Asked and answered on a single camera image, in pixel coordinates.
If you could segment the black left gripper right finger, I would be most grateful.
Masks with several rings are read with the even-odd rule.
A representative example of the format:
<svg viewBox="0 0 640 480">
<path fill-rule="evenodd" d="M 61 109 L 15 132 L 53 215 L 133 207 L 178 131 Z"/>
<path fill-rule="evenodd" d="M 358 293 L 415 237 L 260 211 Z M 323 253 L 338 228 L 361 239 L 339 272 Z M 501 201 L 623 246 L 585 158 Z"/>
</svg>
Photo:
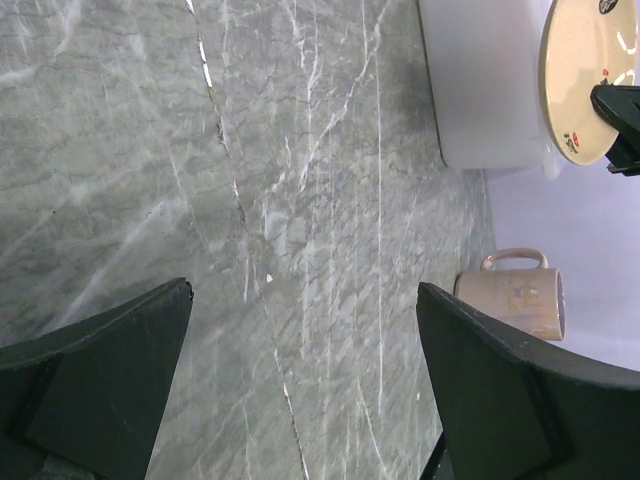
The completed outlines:
<svg viewBox="0 0 640 480">
<path fill-rule="evenodd" d="M 431 283 L 416 305 L 443 431 L 426 479 L 635 479 L 639 375 L 564 350 Z"/>
</svg>

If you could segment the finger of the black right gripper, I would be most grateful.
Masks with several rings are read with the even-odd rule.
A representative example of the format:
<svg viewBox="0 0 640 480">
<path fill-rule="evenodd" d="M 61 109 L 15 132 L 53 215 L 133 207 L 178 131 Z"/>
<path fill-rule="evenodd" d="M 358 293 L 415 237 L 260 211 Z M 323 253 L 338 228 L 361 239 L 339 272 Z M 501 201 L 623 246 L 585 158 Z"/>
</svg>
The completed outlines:
<svg viewBox="0 0 640 480">
<path fill-rule="evenodd" d="M 608 171 L 624 176 L 639 175 L 639 87 L 598 84 L 590 99 L 597 115 L 616 131 L 606 153 Z"/>
</svg>

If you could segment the tan bottom plate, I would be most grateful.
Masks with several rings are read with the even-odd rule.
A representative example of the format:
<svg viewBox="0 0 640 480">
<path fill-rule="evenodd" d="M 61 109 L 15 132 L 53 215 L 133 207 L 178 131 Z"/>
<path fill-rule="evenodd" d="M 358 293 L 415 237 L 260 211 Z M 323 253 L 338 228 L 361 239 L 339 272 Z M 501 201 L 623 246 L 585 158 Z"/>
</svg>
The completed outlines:
<svg viewBox="0 0 640 480">
<path fill-rule="evenodd" d="M 639 58 L 634 1 L 558 0 L 543 29 L 539 88 L 551 138 L 571 163 L 589 166 L 617 138 L 594 110 L 597 85 L 632 86 Z"/>
</svg>

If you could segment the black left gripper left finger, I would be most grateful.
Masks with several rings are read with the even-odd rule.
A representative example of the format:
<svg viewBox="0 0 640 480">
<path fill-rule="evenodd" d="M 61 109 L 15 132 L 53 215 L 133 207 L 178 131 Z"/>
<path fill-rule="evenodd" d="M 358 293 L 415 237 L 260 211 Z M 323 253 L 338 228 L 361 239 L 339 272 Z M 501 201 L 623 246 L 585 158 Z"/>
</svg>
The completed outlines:
<svg viewBox="0 0 640 480">
<path fill-rule="evenodd" d="M 1 476 L 49 456 L 100 479 L 142 479 L 189 325 L 174 278 L 120 306 L 1 350 Z"/>
</svg>

